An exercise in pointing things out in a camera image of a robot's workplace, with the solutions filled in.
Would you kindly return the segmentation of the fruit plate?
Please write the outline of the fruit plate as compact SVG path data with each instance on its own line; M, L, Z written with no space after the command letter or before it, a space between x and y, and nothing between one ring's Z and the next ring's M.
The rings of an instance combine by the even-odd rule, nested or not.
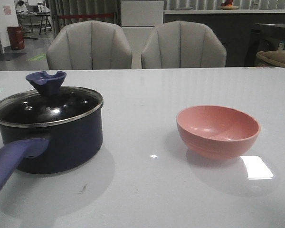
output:
M225 0L220 4L219 8L222 10L237 10L239 6L234 6L233 0Z

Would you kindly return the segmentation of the grey kitchen counter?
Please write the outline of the grey kitchen counter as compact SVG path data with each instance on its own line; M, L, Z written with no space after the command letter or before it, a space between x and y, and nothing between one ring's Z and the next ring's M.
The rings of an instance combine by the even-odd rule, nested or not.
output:
M285 24L285 9L166 10L164 22L189 21L209 26L227 50L227 67L243 67L250 31L257 23Z

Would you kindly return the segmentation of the right beige chair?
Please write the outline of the right beige chair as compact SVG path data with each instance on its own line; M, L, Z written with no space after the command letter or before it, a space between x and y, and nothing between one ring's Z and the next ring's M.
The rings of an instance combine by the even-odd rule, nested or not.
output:
M201 23L173 21L155 26L141 53L143 69L225 67L227 51Z

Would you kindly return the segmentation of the pink bowl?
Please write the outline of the pink bowl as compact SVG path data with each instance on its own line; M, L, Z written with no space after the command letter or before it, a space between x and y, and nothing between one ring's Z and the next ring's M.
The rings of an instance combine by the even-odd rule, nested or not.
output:
M261 130L254 117L216 105L188 107L177 114L176 122L190 150L215 160L241 156L252 147Z

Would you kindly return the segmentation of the red barrier belt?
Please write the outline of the red barrier belt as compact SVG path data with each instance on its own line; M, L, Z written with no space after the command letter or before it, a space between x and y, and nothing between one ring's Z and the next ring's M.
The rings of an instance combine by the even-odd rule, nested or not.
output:
M113 18L115 13L85 14L85 15L58 15L58 19L93 19L93 18Z

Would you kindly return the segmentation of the black appliance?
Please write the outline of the black appliance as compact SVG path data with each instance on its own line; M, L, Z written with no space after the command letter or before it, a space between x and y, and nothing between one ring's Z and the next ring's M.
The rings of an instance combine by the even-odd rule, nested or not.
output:
M252 26L244 66L254 67L259 61L259 51L285 50L285 24L262 24Z

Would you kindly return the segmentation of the dark blue saucepan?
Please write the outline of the dark blue saucepan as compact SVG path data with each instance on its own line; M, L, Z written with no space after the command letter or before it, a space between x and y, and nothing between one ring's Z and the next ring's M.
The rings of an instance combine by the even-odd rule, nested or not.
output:
M92 158L103 142L101 109L55 126L17 128L0 124L0 190L15 170L53 174Z

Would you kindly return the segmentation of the beige chair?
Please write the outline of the beige chair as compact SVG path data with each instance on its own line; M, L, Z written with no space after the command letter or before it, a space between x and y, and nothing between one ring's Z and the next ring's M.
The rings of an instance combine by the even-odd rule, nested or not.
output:
M130 69L132 51L123 29L89 20L65 26L50 44L50 70Z
M155 26L141 53L143 69L225 67L227 51L201 23L173 21Z

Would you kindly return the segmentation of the left beige chair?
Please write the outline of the left beige chair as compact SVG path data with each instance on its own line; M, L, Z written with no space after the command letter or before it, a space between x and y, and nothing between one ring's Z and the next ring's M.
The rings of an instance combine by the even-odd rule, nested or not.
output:
M132 51L123 29L89 20L65 26L50 44L50 70L130 69Z

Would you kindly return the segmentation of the glass lid with blue knob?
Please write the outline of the glass lid with blue knob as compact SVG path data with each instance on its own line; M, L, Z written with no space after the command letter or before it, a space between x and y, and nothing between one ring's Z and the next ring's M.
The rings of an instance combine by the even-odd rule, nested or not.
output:
M34 88L0 100L0 124L17 128L55 126L86 117L102 107L99 92L63 86L66 76L63 71L28 74L26 80Z

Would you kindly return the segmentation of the white cabinet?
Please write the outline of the white cabinet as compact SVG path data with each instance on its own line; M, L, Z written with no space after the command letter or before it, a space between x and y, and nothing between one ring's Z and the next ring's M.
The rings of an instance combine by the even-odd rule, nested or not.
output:
M132 69L140 69L143 46L156 25L163 23L164 1L120 1L121 27L132 50Z

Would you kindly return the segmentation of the tan cushion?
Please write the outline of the tan cushion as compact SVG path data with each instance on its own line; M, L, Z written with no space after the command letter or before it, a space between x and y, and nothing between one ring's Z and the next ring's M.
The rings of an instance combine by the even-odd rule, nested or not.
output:
M285 68L285 50L259 51L256 58L259 66Z

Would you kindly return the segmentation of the red trash bin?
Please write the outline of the red trash bin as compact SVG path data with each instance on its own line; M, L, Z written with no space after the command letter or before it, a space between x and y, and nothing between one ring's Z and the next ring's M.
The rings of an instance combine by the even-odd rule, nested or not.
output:
M20 26L7 27L10 47L12 50L21 50L25 48L22 29Z

